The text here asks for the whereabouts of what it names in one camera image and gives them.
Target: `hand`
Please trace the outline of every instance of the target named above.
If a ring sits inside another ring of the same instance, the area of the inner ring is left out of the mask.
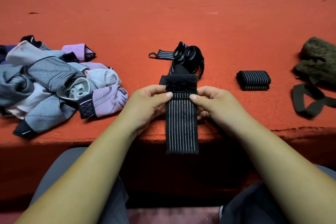
[[[139,136],[154,118],[166,112],[165,103],[173,94],[165,92],[165,85],[150,85],[135,91],[119,114],[118,120],[130,125]]]
[[[245,111],[238,100],[227,90],[204,86],[191,94],[190,100],[199,108],[198,120],[209,117],[229,135],[246,126],[253,118]]]

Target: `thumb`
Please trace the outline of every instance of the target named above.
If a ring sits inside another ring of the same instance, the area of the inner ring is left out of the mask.
[[[158,108],[160,105],[163,105],[164,103],[167,103],[169,100],[171,100],[172,97],[173,97],[173,93],[171,92],[152,96],[150,98],[151,105],[153,108]]]
[[[209,111],[211,100],[205,97],[201,97],[196,94],[191,94],[190,100],[194,102],[197,106],[202,107],[204,110]]]

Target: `forearm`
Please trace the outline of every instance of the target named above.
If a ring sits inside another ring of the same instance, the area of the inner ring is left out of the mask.
[[[17,223],[96,223],[135,136],[116,119]]]
[[[291,223],[332,223],[336,182],[253,120],[236,137]]]

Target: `pile of sleeves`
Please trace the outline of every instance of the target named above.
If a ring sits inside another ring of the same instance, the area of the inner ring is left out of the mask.
[[[90,62],[96,54],[85,44],[51,50],[34,36],[18,45],[0,45],[0,112],[20,119],[13,134],[31,138],[68,120],[120,111],[128,93],[117,73]]]

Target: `right hand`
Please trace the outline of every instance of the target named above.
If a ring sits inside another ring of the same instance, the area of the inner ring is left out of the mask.
[[[204,86],[191,94],[190,100],[199,107],[198,120],[209,117],[229,135],[235,135],[253,118],[227,90]]]

